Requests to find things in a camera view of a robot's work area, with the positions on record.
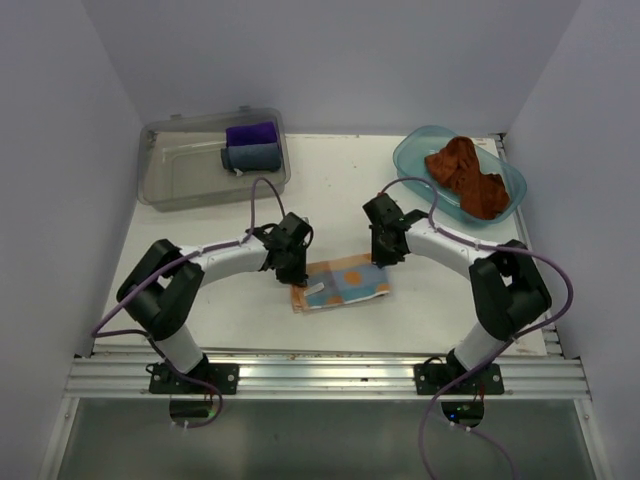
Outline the colourful polka dot towel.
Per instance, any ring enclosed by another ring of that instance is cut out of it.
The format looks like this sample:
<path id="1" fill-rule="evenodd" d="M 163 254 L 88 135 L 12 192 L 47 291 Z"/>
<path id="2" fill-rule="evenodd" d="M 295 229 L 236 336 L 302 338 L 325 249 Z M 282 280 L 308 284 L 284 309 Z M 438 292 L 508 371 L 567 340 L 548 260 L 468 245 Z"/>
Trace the colourful polka dot towel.
<path id="1" fill-rule="evenodd" d="M 342 307 L 391 292 L 387 272 L 372 263 L 369 253 L 306 266 L 307 284 L 291 287 L 294 313 Z"/>

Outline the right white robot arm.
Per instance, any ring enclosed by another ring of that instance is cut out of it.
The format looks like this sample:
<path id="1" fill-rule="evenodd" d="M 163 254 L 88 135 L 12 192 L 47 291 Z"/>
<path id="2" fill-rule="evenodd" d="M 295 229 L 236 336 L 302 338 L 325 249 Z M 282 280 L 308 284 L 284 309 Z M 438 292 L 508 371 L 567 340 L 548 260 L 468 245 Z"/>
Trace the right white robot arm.
<path id="1" fill-rule="evenodd" d="M 365 203 L 363 210 L 370 222 L 374 265 L 396 265 L 413 254 L 470 282 L 477 321 L 447 355 L 445 379 L 454 391 L 464 393 L 476 386 L 481 361 L 550 309 L 551 295 L 523 243 L 484 244 L 448 232 L 424 211 L 403 212 L 386 193 Z"/>

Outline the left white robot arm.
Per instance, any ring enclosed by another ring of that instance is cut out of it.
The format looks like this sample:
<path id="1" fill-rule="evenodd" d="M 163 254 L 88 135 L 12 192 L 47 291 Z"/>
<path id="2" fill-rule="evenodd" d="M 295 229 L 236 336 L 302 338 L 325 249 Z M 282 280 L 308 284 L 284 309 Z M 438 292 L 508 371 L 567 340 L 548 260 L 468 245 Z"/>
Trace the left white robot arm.
<path id="1" fill-rule="evenodd" d="M 290 212 L 276 224 L 250 228 L 231 241 L 178 247 L 162 239 L 152 244 L 116 293 L 117 306 L 145 332 L 173 369 L 185 392 L 201 390 L 209 362 L 187 327 L 201 288 L 238 274 L 272 270 L 284 285 L 304 286 L 306 254 L 314 230 Z"/>

